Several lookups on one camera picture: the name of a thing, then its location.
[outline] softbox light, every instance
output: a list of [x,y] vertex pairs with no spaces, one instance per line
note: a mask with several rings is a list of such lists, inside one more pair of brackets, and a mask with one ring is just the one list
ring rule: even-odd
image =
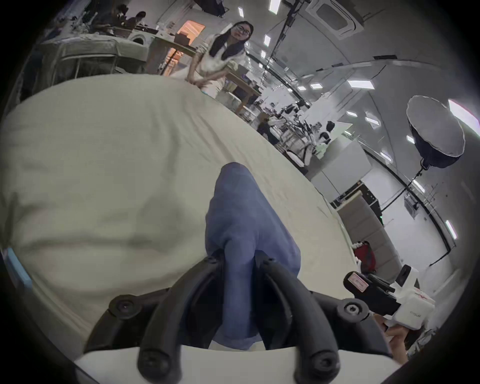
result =
[[446,168],[465,150],[465,134],[460,122],[440,101],[413,96],[408,101],[407,117],[415,146],[422,157],[422,168]]

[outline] hand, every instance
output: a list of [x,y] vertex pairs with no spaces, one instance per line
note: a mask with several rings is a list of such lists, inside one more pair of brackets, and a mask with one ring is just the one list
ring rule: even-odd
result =
[[193,85],[196,85],[197,87],[202,88],[205,85],[207,85],[208,82],[209,82],[209,80],[200,79],[200,80],[197,80],[196,82],[194,82]]
[[405,349],[405,338],[408,335],[409,329],[397,324],[388,328],[385,331],[386,319],[379,314],[373,314],[374,319],[384,331],[385,337],[392,337],[389,342],[390,349],[392,350],[393,360],[399,364],[405,364],[408,361],[407,350]]

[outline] wooden table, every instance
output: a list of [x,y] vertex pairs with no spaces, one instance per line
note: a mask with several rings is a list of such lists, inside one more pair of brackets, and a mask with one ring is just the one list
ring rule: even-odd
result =
[[236,74],[230,72],[227,75],[227,79],[230,80],[231,82],[234,82],[237,86],[239,86],[241,89],[243,89],[245,92],[247,92],[247,95],[243,98],[241,104],[239,107],[236,109],[235,114],[239,115],[241,110],[245,105],[247,105],[248,100],[250,100],[250,97],[253,95],[255,96],[260,96],[260,93],[256,90],[254,90],[252,87],[250,87],[246,82],[244,82],[243,79],[239,78]]

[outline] white sheet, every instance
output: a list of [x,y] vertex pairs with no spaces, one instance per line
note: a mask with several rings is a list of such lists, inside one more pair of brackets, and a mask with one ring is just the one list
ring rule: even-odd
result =
[[304,284],[351,297],[342,284],[355,269],[351,249],[321,195],[185,81],[67,81],[19,105],[0,143],[2,246],[30,274],[49,335],[56,319],[84,342],[113,297],[171,286],[204,257],[204,217],[231,161],[248,167],[298,244]]

